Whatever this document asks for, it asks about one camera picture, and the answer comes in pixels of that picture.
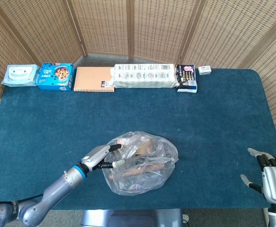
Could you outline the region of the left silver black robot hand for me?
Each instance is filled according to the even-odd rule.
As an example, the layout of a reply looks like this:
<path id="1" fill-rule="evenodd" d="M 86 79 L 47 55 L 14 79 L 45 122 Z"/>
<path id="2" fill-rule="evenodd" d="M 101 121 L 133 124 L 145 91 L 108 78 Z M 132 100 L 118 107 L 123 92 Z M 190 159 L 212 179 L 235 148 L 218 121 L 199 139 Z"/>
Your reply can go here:
<path id="1" fill-rule="evenodd" d="M 113 162 L 105 162 L 104 159 L 111 152 L 121 148 L 121 144 L 97 146 L 81 159 L 79 166 L 86 172 L 96 169 L 118 168 L 125 164 L 125 160 L 121 159 Z"/>

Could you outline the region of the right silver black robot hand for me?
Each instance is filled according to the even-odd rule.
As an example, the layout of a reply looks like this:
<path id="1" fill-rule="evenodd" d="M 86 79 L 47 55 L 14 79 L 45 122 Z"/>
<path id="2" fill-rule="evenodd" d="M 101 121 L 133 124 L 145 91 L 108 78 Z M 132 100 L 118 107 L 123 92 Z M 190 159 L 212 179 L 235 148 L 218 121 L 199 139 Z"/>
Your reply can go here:
<path id="1" fill-rule="evenodd" d="M 249 188 L 264 195 L 266 201 L 276 204 L 276 156 L 269 153 L 248 148 L 250 155 L 256 158 L 262 177 L 262 185 L 250 181 L 246 175 L 240 177 Z"/>

